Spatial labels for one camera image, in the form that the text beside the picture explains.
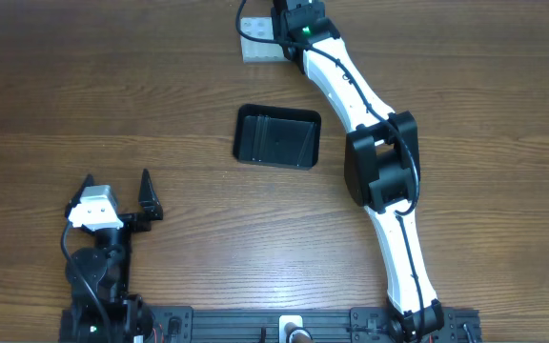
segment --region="brown wooden surface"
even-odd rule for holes
[[[165,220],[134,239],[132,290],[153,304],[384,305],[342,126],[292,64],[243,65],[237,5],[0,0],[0,340],[57,339],[63,208],[88,172],[123,211],[152,173]],[[373,89],[419,123],[418,226],[440,300],[480,309],[488,340],[549,340],[549,1],[327,6]],[[316,167],[238,164],[244,103],[319,111]]]

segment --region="black cable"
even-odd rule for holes
[[[396,219],[399,222],[399,226],[401,227],[401,234],[404,236],[404,244],[406,245],[408,260],[410,261],[410,270],[412,272],[412,277],[415,279],[415,284],[417,285],[418,302],[420,304],[420,325],[418,326],[417,330],[417,342],[420,343],[423,335],[423,330],[425,330],[425,305],[423,305],[423,292],[420,290],[420,285],[418,284],[417,270],[415,269],[415,262],[413,261],[412,253],[410,252],[410,243],[408,243],[408,234],[406,234],[404,218],[396,215]]]
[[[96,306],[96,309],[101,314],[101,317],[103,318],[103,326],[105,327],[105,335],[107,336],[108,343],[113,343],[112,340],[112,323],[110,322],[110,318],[107,316],[107,312],[105,311],[105,308],[99,301],[99,299],[96,297],[96,294],[94,294],[94,291],[91,288],[91,285],[88,284],[88,281],[86,281],[86,277],[82,274],[80,269],[77,267],[75,262],[73,262],[73,259],[69,255],[69,251],[67,250],[67,234],[69,233],[69,229],[72,227],[72,223],[70,221],[67,222],[67,225],[65,226],[65,230],[63,230],[63,234],[61,235],[61,251],[63,252],[63,255],[65,255],[65,259],[67,259],[67,262],[69,263],[69,266],[71,268],[71,271],[75,274],[75,276],[80,280],[80,283],[84,286],[86,289],[86,292],[88,292],[88,295],[91,297],[92,301],[94,302],[94,306]]]
[[[401,215],[401,216],[408,215],[412,211],[414,211],[415,208],[417,207],[418,197],[420,196],[420,187],[419,187],[420,180],[418,179],[417,162],[415,161],[415,158],[413,157],[412,152],[410,151],[410,148],[408,148],[408,145],[406,144],[406,141],[403,139],[403,137],[401,136],[399,131],[393,125],[391,125],[391,123],[389,123],[387,120],[385,120],[382,116],[378,115],[378,113],[376,113],[374,111],[374,109],[372,108],[372,104],[370,104],[370,102],[366,98],[365,94],[363,93],[363,91],[359,87],[359,84],[355,80],[355,77],[340,62],[339,59],[333,57],[331,54],[329,54],[329,53],[327,53],[323,50],[319,50],[317,48],[314,48],[313,45],[311,45],[311,44],[301,44],[301,43],[297,43],[297,42],[291,42],[291,41],[287,41],[287,40],[284,40],[284,39],[281,39],[281,38],[278,38],[278,37],[277,37],[276,40],[274,40],[274,39],[255,38],[255,37],[251,37],[249,34],[243,32],[242,29],[240,28],[240,15],[241,15],[241,13],[243,11],[243,8],[245,7],[246,3],[247,3],[247,0],[242,0],[241,1],[240,6],[238,7],[238,11],[236,12],[236,20],[235,20],[236,31],[243,38],[245,38],[247,40],[250,40],[250,41],[254,41],[256,43],[278,44],[278,45],[283,46],[283,47],[294,47],[294,48],[298,48],[298,49],[302,49],[302,50],[313,51],[313,52],[318,53],[321,56],[329,59],[330,61],[334,62],[337,67],[340,67],[342,69],[342,71],[344,71],[344,73],[348,77],[349,83],[351,83],[355,87],[357,93],[359,94],[359,97],[361,98],[361,101],[363,101],[363,105],[365,105],[367,112],[369,112],[376,119],[378,119],[378,121],[383,123],[387,127],[387,129],[389,129],[389,131],[391,131],[394,134],[394,136],[396,137],[399,144],[401,144],[401,147],[406,151],[406,153],[408,153],[408,159],[410,160],[410,170],[411,170],[411,173],[412,173],[412,176],[413,176],[413,183],[415,184],[415,194],[413,196],[412,202],[410,203],[410,207],[408,208],[408,210],[406,210],[404,212],[396,211],[396,215]]]

